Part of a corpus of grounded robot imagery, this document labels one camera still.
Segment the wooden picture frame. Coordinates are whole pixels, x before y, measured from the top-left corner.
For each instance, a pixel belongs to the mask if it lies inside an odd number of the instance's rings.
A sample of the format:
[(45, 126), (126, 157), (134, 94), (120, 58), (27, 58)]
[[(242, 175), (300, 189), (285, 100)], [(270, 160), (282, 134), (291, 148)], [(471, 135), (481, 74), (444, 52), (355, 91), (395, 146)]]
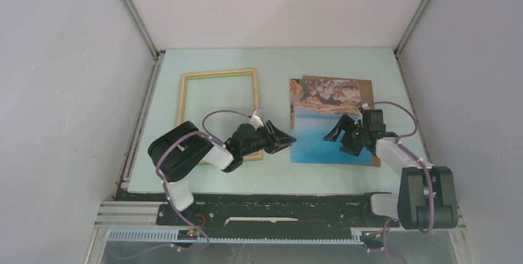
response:
[(176, 122), (191, 121), (226, 141), (259, 107), (254, 68), (186, 73), (181, 77)]

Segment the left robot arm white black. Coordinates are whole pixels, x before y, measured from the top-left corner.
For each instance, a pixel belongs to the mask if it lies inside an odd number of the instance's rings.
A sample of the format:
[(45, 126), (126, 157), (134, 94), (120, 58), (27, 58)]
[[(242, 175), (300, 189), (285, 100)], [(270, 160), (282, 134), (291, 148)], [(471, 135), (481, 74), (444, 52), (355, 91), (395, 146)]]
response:
[(147, 153), (171, 203), (171, 217), (187, 225), (195, 217), (194, 196), (187, 176), (200, 162), (229, 173), (240, 167), (248, 155), (259, 151), (275, 154), (296, 141), (267, 121), (257, 126), (243, 123), (222, 143), (186, 121), (153, 141)]

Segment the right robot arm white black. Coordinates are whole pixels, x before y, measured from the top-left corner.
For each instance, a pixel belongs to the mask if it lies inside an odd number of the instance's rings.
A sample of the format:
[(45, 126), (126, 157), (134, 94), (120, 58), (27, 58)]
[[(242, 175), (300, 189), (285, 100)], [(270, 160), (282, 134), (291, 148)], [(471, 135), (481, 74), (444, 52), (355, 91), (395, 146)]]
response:
[(374, 226), (387, 217), (404, 229), (425, 233), (457, 227), (458, 203), (452, 171), (426, 162), (408, 149), (398, 134), (387, 131), (381, 109), (361, 107), (359, 112), (356, 120), (342, 115), (324, 141), (340, 141), (340, 151), (352, 156), (366, 149), (400, 178), (398, 192), (370, 194), (370, 202), (358, 210), (361, 222)]

